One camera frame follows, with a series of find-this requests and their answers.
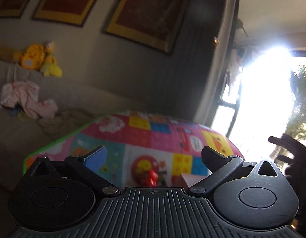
clothing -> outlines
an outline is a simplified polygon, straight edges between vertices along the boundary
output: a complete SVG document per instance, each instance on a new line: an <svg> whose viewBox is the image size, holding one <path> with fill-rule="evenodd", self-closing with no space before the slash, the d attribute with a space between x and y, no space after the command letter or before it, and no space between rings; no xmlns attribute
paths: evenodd
<svg viewBox="0 0 306 238"><path fill-rule="evenodd" d="M14 108L20 104L30 118L53 118L58 111L55 101L38 102L38 92L38 85L30 81L5 84L0 93L0 108Z"/></svg>

metal screw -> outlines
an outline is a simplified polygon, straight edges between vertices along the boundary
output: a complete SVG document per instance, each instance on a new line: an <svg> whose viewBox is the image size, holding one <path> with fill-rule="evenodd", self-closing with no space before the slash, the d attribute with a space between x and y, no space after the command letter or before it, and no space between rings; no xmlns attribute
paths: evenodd
<svg viewBox="0 0 306 238"><path fill-rule="evenodd" d="M114 194L118 192L118 188L113 186L107 186L102 189L102 192L105 194Z"/></svg>
<svg viewBox="0 0 306 238"><path fill-rule="evenodd" d="M206 191L206 189L201 186L195 186L195 187L190 187L189 191L196 194L202 194Z"/></svg>

beige couch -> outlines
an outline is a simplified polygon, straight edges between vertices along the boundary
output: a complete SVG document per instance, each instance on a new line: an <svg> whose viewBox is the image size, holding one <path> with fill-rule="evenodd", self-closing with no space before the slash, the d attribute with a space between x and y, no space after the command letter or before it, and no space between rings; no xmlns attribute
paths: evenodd
<svg viewBox="0 0 306 238"><path fill-rule="evenodd" d="M0 90L5 83L24 80L38 84L40 100L54 99L60 112L74 109L96 117L145 108L143 103L130 98L75 84L65 78L44 77L39 72L0 61ZM11 117L8 110L0 109L0 184L12 190L22 176L25 157L52 141L36 120L20 121Z"/></svg>

colorful play mat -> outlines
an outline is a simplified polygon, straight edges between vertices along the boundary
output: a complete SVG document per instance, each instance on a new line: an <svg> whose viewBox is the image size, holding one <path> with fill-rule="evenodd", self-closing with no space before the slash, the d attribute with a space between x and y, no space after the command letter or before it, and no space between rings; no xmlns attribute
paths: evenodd
<svg viewBox="0 0 306 238"><path fill-rule="evenodd" d="M106 163L96 172L123 188L139 186L138 175L150 169L163 173L168 186L176 186L180 173L209 175L201 150L210 146L221 154L242 157L224 136L200 124L135 111L104 116L55 141L24 161L24 171L39 155L51 161L84 155L104 145Z"/></svg>

palm tree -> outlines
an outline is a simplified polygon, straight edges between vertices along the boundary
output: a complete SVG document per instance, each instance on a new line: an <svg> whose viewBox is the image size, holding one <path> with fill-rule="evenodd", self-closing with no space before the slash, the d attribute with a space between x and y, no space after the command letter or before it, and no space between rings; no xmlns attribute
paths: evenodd
<svg viewBox="0 0 306 238"><path fill-rule="evenodd" d="M285 133L296 140L306 140L306 65L298 65L298 71L292 71L290 77L293 95L293 108ZM287 150L276 146L270 157L275 160L278 155L287 153Z"/></svg>

